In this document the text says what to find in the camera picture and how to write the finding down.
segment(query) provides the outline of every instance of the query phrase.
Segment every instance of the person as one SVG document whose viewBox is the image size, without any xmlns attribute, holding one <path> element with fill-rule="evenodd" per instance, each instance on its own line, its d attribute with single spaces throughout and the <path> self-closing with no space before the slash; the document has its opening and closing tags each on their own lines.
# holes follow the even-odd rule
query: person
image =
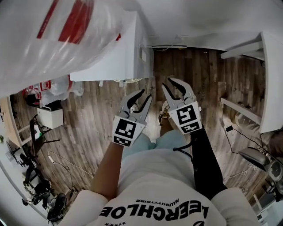
<svg viewBox="0 0 283 226">
<path fill-rule="evenodd" d="M 227 188 L 204 128 L 192 132 L 192 157 L 168 107 L 156 143 L 141 134 L 132 147 L 110 143 L 89 190 L 60 226 L 257 226 L 239 188 Z"/>
</svg>

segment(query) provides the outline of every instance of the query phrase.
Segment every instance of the wooden table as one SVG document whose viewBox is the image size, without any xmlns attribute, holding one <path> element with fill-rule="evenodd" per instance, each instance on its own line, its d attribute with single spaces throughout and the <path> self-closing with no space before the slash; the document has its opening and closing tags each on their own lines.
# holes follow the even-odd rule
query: wooden table
<svg viewBox="0 0 283 226">
<path fill-rule="evenodd" d="M 17 129 L 15 119 L 13 116 L 13 112 L 12 112 L 10 97 L 5 97 L 5 98 L 0 99 L 0 106 L 1 106 L 3 120 L 5 123 L 5 128 L 6 128 L 6 136 L 15 145 L 17 145 L 18 147 L 22 147 L 24 144 L 26 144 L 27 142 L 31 140 L 31 136 L 22 141 L 22 139 L 19 136 L 19 133 L 28 129 L 30 125 L 27 125 L 20 130 Z"/>
<path fill-rule="evenodd" d="M 224 98 L 221 102 L 260 125 L 260 133 L 283 127 L 283 40 L 261 32 L 262 41 L 241 46 L 221 54 L 221 58 L 236 57 L 263 49 L 265 60 L 265 98 L 262 117 Z"/>
</svg>

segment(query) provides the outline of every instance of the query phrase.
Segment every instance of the white t-shirt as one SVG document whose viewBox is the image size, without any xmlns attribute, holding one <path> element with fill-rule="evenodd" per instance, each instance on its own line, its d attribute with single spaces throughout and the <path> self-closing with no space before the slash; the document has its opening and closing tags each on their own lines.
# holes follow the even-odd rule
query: white t-shirt
<svg viewBox="0 0 283 226">
<path fill-rule="evenodd" d="M 142 151 L 123 160 L 115 199 L 108 201 L 87 190 L 79 193 L 60 226 L 85 225 L 258 226 L 259 223 L 240 189 L 226 189 L 210 201 L 195 191 L 190 158 L 177 151 L 159 149 Z"/>
</svg>

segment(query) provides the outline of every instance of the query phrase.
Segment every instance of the black chair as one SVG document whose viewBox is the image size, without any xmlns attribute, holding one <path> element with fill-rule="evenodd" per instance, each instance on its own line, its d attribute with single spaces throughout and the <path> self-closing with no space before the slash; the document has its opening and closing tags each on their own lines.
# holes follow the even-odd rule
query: black chair
<svg viewBox="0 0 283 226">
<path fill-rule="evenodd" d="M 47 141 L 45 138 L 45 134 L 48 133 L 50 130 L 52 129 L 47 129 L 47 130 L 43 130 L 44 128 L 47 128 L 46 126 L 40 126 L 38 120 L 37 120 L 37 115 L 35 115 L 32 120 L 30 121 L 30 129 L 31 129 L 31 141 L 32 141 L 32 147 L 31 147 L 31 159 L 33 159 L 37 164 L 38 162 L 35 160 L 38 156 L 37 153 L 40 151 L 40 149 L 42 148 L 42 146 L 45 143 L 52 143 L 52 142 L 57 142 L 60 141 L 60 139 L 56 139 L 56 140 L 51 140 L 51 141 Z M 34 126 L 38 126 L 41 135 L 35 139 L 35 130 L 34 130 Z"/>
</svg>

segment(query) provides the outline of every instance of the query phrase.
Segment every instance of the light blue shorts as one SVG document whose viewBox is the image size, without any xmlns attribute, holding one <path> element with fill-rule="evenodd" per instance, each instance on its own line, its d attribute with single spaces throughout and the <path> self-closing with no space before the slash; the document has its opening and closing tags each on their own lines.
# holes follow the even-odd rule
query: light blue shorts
<svg viewBox="0 0 283 226">
<path fill-rule="evenodd" d="M 187 145 L 187 141 L 179 130 L 171 130 L 165 133 L 163 136 L 156 139 L 156 143 L 152 143 L 149 137 L 142 133 L 136 139 L 133 146 L 124 147 L 122 159 L 140 151 L 153 149 L 173 149 L 175 147 L 182 147 L 185 145 Z"/>
</svg>

